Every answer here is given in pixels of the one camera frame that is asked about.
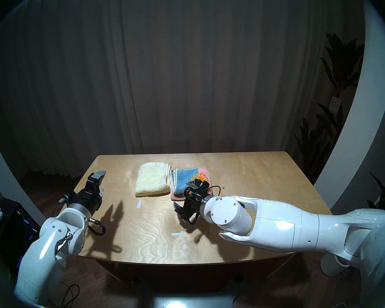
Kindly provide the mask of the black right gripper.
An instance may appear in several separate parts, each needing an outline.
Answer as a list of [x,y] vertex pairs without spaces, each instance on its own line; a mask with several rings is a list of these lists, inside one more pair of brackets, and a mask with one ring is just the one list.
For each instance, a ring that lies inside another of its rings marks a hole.
[[198,217],[203,211],[204,204],[212,198],[209,190],[212,188],[210,183],[194,178],[188,183],[183,191],[185,197],[184,205],[180,206],[174,202],[174,210],[183,220],[191,225],[197,222]]

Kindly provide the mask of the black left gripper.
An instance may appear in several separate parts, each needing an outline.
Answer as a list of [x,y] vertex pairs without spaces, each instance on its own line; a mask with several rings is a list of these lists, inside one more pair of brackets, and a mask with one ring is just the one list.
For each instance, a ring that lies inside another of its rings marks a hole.
[[74,191],[66,194],[66,204],[71,206],[72,204],[78,204],[83,206],[90,215],[94,215],[99,210],[102,204],[102,197],[104,189],[100,189],[100,184],[106,174],[105,170],[92,172],[90,179],[87,180],[85,187],[75,193]]

